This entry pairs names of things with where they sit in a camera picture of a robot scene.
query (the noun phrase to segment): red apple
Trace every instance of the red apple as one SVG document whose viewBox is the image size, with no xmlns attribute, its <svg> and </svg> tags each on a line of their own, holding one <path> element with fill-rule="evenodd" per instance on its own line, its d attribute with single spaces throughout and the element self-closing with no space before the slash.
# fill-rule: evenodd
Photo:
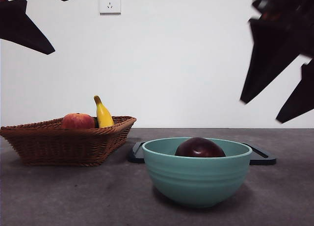
<svg viewBox="0 0 314 226">
<path fill-rule="evenodd" d="M 194 137 L 182 142 L 175 153 L 176 156 L 190 157 L 223 157 L 224 151 L 209 139 Z"/>
<path fill-rule="evenodd" d="M 95 128 L 95 120 L 85 113 L 69 113 L 62 119 L 61 128 L 91 129 Z"/>
</svg>

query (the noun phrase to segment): white outlet plate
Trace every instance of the white outlet plate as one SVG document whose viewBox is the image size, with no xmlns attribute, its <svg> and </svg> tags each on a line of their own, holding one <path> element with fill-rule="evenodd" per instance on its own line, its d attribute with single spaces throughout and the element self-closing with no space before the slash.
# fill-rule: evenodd
<svg viewBox="0 0 314 226">
<path fill-rule="evenodd" d="M 99 0 L 100 14 L 121 14 L 121 0 Z"/>
</svg>

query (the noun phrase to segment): wicker basket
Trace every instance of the wicker basket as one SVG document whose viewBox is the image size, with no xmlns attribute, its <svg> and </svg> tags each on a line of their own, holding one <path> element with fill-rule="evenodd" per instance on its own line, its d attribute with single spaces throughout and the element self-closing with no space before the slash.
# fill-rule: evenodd
<svg viewBox="0 0 314 226">
<path fill-rule="evenodd" d="M 126 142 L 136 121 L 113 116 L 115 125 L 95 129 L 62 129 L 62 118 L 1 127 L 0 135 L 18 153 L 25 165 L 99 166 Z"/>
</svg>

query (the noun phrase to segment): ceramic bowl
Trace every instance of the ceramic bowl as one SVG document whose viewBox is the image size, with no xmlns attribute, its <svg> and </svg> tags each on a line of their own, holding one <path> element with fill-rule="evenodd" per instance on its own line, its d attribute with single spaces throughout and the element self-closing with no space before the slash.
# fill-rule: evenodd
<svg viewBox="0 0 314 226">
<path fill-rule="evenodd" d="M 143 144 L 153 185 L 173 201 L 196 208 L 210 207 L 232 196 L 245 180 L 252 149 L 234 141 L 207 138 L 226 156 L 175 156 L 179 144 L 189 138 L 155 139 Z"/>
</svg>

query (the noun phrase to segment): gray countertop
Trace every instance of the gray countertop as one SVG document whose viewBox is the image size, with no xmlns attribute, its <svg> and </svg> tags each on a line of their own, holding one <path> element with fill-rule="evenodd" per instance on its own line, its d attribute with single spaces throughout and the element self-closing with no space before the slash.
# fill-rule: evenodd
<svg viewBox="0 0 314 226">
<path fill-rule="evenodd" d="M 277 163 L 250 166 L 214 207 L 186 208 L 153 187 L 145 164 L 127 161 L 136 142 L 177 136 L 245 142 Z M 132 128 L 98 167 L 24 166 L 1 138 L 0 158 L 3 226 L 314 225 L 314 129 Z"/>
</svg>

